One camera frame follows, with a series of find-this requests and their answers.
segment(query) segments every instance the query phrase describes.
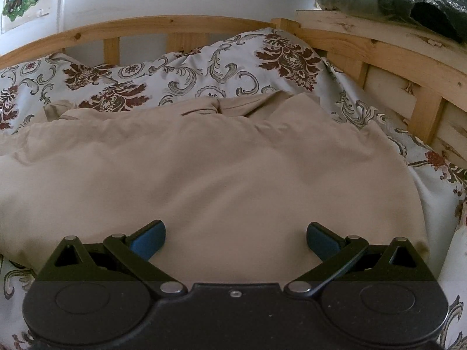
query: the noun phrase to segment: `wooden bed frame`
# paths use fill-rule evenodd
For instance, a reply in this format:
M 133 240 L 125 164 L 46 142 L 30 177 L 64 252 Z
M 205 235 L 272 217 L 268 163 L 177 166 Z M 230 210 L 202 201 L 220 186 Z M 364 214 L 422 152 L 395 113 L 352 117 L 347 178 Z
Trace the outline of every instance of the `wooden bed frame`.
M 168 34 L 167 52 L 209 44 L 209 34 L 275 27 L 325 55 L 398 116 L 407 129 L 444 157 L 467 168 L 467 46 L 430 31 L 299 10 L 296 21 L 213 16 L 156 16 L 88 25 L 27 44 L 0 57 L 0 69 L 92 41 L 104 42 L 104 61 L 120 64 L 120 37 Z

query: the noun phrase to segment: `bed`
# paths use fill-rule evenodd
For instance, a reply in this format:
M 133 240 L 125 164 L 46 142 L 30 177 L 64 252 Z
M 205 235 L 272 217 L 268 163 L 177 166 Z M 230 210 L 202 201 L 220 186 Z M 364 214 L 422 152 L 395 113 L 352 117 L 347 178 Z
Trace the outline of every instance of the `bed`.
M 119 66 L 120 37 L 154 33 L 168 35 L 167 54 Z M 105 64 L 91 67 L 66 55 L 92 41 L 103 41 Z M 277 90 L 324 96 L 321 107 L 337 122 L 359 129 L 377 122 L 413 177 L 426 222 L 428 265 L 451 304 L 439 342 L 465 346 L 465 46 L 427 31 L 319 10 L 271 22 L 156 16 L 40 39 L 0 57 L 0 69 L 0 128 L 12 134 L 76 107 L 130 111 Z M 0 279 L 0 317 L 8 323 L 0 329 L 0 349 L 25 349 L 32 337 L 21 305 L 34 272 L 0 256 Z

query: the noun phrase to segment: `beige blanket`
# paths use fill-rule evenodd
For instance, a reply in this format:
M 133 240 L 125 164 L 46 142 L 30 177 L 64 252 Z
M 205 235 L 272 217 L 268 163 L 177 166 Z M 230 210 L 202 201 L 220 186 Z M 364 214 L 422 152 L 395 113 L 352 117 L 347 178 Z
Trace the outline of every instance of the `beige blanket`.
M 144 111 L 72 109 L 0 135 L 0 252 L 36 270 L 59 241 L 161 219 L 152 259 L 187 285 L 285 283 L 319 263 L 317 221 L 427 255 L 419 195 L 374 122 L 338 124 L 312 94 L 198 98 Z

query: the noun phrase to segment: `wooden headboard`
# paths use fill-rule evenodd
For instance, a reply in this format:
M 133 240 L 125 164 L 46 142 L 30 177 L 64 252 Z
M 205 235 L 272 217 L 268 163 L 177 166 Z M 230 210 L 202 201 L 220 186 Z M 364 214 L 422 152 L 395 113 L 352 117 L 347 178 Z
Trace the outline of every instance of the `wooden headboard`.
M 120 64 L 120 37 L 168 34 L 167 52 L 209 44 L 209 34 L 265 27 L 286 30 L 319 50 L 397 115 L 407 129 L 451 162 L 467 168 L 467 46 L 430 31 L 299 10 L 271 22 L 214 16 L 155 16 L 88 25 L 32 42 L 0 57 L 0 69 L 92 41 L 104 61 Z

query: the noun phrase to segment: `black clamp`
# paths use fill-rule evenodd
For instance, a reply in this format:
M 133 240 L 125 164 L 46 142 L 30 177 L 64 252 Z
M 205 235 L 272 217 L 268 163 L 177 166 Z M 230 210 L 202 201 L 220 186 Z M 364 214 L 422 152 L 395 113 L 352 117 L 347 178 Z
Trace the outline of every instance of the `black clamp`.
M 306 239 L 323 263 L 283 291 L 188 292 L 148 262 L 165 241 L 161 221 L 101 244 L 66 237 L 23 303 L 33 349 L 440 349 L 448 302 L 407 238 L 369 245 L 312 223 Z

